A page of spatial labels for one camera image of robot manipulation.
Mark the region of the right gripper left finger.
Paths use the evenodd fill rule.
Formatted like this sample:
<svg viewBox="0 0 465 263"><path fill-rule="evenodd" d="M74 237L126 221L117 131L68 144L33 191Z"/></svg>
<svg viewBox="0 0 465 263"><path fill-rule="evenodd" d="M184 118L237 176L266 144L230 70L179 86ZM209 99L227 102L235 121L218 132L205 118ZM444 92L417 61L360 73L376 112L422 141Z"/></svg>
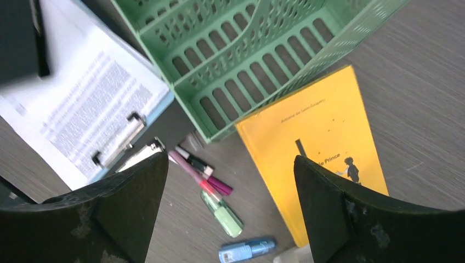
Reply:
<svg viewBox="0 0 465 263"><path fill-rule="evenodd" d="M144 262L168 165L157 152L42 203L1 179L1 262Z"/></svg>

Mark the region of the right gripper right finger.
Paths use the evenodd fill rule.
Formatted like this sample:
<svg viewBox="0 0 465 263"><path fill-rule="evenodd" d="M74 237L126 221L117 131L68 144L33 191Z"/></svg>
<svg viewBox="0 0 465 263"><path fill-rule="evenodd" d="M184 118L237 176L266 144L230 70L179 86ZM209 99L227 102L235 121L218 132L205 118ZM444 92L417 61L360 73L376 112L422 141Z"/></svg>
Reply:
<svg viewBox="0 0 465 263"><path fill-rule="evenodd" d="M464 262L464 211L425 207L297 156L294 178L314 262Z"/></svg>

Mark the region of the yellow book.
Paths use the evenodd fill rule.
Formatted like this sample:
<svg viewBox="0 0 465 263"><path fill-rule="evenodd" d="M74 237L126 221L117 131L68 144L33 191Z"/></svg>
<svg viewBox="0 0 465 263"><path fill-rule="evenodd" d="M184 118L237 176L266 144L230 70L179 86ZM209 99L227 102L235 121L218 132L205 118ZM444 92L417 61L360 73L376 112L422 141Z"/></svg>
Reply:
<svg viewBox="0 0 465 263"><path fill-rule="evenodd" d="M294 180L297 155L387 195L355 70L344 66L236 124L292 238L309 243Z"/></svg>

